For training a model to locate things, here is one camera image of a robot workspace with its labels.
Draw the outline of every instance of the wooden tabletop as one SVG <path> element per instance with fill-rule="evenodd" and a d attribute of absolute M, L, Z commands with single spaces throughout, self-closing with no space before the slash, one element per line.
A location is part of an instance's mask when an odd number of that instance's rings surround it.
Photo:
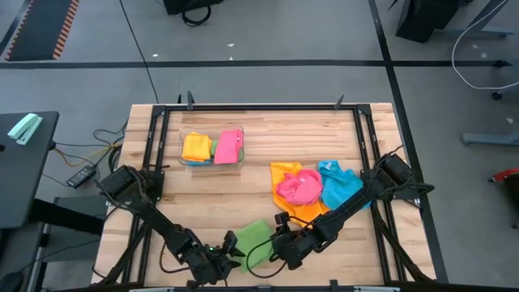
<path fill-rule="evenodd" d="M 371 109 L 380 152 L 401 145 L 392 105 L 376 103 L 371 104 Z M 132 106 L 120 165 L 141 167 L 151 110 L 152 105 Z M 241 169 L 207 171 L 178 162 L 180 129 L 228 123 L 242 125 L 245 132 L 246 155 Z M 155 146 L 160 128 L 157 126 Z M 364 118 L 362 128 L 368 137 Z M 372 165 L 371 146 L 367 144 Z M 403 150 L 397 154 L 405 157 Z M 155 148 L 152 163 L 156 155 Z M 264 219 L 272 228 L 276 226 L 274 215 L 281 210 L 272 202 L 270 162 L 298 161 L 304 168 L 315 169 L 317 161 L 329 159 L 337 159 L 343 170 L 352 169 L 357 174 L 362 168 L 354 117 L 349 111 L 173 112 L 169 117 L 164 157 L 164 165 L 170 167 L 165 169 L 164 194 L 157 207 L 174 223 L 192 229 L 203 243 L 221 245 L 227 230 L 240 229 L 253 221 Z M 393 201 L 392 207 L 401 245 L 422 271 L 434 278 L 418 209 L 403 201 Z M 114 212 L 105 223 L 96 271 L 106 274 L 113 267 L 127 245 L 130 225 L 131 214 L 122 210 Z M 160 235 L 153 233 L 145 285 L 185 286 L 192 279 L 189 271 L 172 275 L 160 270 L 158 261 L 163 242 Z M 397 279 L 394 257 L 387 243 L 386 249 L 392 278 Z M 167 250 L 163 256 L 166 269 L 180 267 Z M 138 263 L 138 257 L 135 259 L 134 263 Z M 266 275 L 281 264 L 265 262 L 254 270 Z M 132 281 L 137 272 L 136 264 L 133 266 Z M 337 279 L 339 285 L 383 284 L 369 209 L 350 218 L 338 240 L 320 254 L 311 253 L 301 268 L 294 271 L 286 268 L 270 279 L 259 279 L 237 268 L 229 275 L 228 282 L 229 286 L 327 286 L 331 279 Z M 92 282 L 99 280 L 98 276 L 92 276 Z"/>

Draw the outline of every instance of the black floor stripe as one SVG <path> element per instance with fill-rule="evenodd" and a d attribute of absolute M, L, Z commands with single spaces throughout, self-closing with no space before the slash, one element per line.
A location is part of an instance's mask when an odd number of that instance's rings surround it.
<path fill-rule="evenodd" d="M 495 61 L 457 61 L 457 67 L 489 67 Z M 150 68 L 206 67 L 450 67 L 450 61 L 382 60 L 244 60 L 148 62 Z M 0 62 L 1 69 L 117 69 L 144 68 L 142 62 Z"/>
<path fill-rule="evenodd" d="M 11 26 L 9 27 L 9 29 L 7 29 L 6 34 L 3 36 L 2 42 L 0 42 L 0 56 L 3 54 L 7 45 L 9 45 L 9 41 L 13 37 L 13 34 L 15 34 L 19 22 L 22 21 L 22 19 L 24 18 L 25 11 L 27 10 L 27 6 L 30 2 L 31 0 L 24 0 L 22 6 L 18 9 L 18 13 L 16 13 L 15 19 L 13 19 Z"/>
<path fill-rule="evenodd" d="M 405 114 L 404 101 L 402 100 L 400 87 L 398 86 L 397 75 L 395 74 L 395 68 L 392 64 L 391 55 L 389 54 L 389 48 L 386 41 L 386 36 L 384 35 L 384 29 L 382 28 L 382 23 L 380 22 L 379 11 L 375 0 L 368 0 L 368 2 L 371 9 L 371 16 L 373 17 L 376 34 L 379 39 L 382 57 L 386 62 L 385 68 L 388 73 L 389 84 L 391 86 L 395 107 L 397 108 L 397 117 L 400 122 L 402 135 L 404 136 L 407 155 L 417 180 L 423 182 L 422 169 L 420 168 L 420 164 L 418 162 L 418 154 L 416 153 L 416 147 L 414 146 L 409 121 L 407 119 L 407 115 Z M 445 271 L 444 259 L 441 254 L 438 235 L 436 234 L 435 224 L 431 214 L 431 206 L 426 195 L 421 198 L 420 201 L 422 206 L 422 220 L 426 231 L 429 249 L 431 251 L 432 261 L 435 267 L 436 278 L 440 282 L 447 283 L 447 273 Z"/>

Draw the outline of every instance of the clear plastic bin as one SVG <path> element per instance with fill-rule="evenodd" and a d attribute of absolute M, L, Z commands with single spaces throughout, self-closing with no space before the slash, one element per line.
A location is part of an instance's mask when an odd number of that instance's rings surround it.
<path fill-rule="evenodd" d="M 216 140 L 220 138 L 220 133 L 223 131 L 233 131 L 233 130 L 240 130 L 243 133 L 243 155 L 242 159 L 238 159 L 238 162 L 236 163 L 229 163 L 229 164 L 215 164 L 214 163 L 214 157 L 211 157 L 208 164 L 197 164 L 193 163 L 193 161 L 187 161 L 182 158 L 182 150 L 184 148 L 184 139 L 186 136 L 191 132 L 196 132 L 199 134 L 207 135 L 209 139 Z M 212 167 L 215 166 L 221 166 L 221 167 L 236 167 L 240 166 L 241 162 L 245 158 L 245 131 L 243 130 L 243 127 L 238 124 L 227 124 L 223 127 L 184 127 L 180 130 L 180 153 L 178 154 L 178 162 L 180 164 L 185 166 L 191 166 L 191 167 Z"/>

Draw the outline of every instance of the orange cloth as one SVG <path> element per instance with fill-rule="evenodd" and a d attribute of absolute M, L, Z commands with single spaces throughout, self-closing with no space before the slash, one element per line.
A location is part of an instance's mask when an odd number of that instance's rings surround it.
<path fill-rule="evenodd" d="M 313 204 L 296 206 L 288 203 L 285 198 L 278 195 L 276 192 L 276 186 L 278 183 L 281 183 L 285 180 L 285 174 L 293 174 L 297 175 L 299 171 L 302 170 L 301 164 L 299 162 L 271 162 L 270 163 L 270 173 L 272 175 L 272 194 L 273 201 L 277 207 L 283 209 L 288 212 L 290 216 L 294 216 L 297 218 L 301 218 L 304 221 L 312 221 L 320 214 L 325 214 L 330 209 L 326 207 L 320 200 L 317 200 Z M 304 227 L 306 224 L 302 223 L 298 220 L 291 219 L 292 222 L 299 224 Z"/>
<path fill-rule="evenodd" d="M 211 158 L 211 139 L 196 132 L 187 134 L 182 147 L 182 159 L 204 162 Z"/>

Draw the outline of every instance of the red object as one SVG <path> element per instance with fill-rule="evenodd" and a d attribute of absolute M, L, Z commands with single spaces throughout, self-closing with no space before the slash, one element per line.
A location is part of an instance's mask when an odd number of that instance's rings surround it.
<path fill-rule="evenodd" d="M 509 170 L 501 171 L 498 174 L 494 174 L 491 178 L 492 182 L 503 182 L 504 179 L 512 174 L 519 174 L 519 167 L 511 168 Z"/>

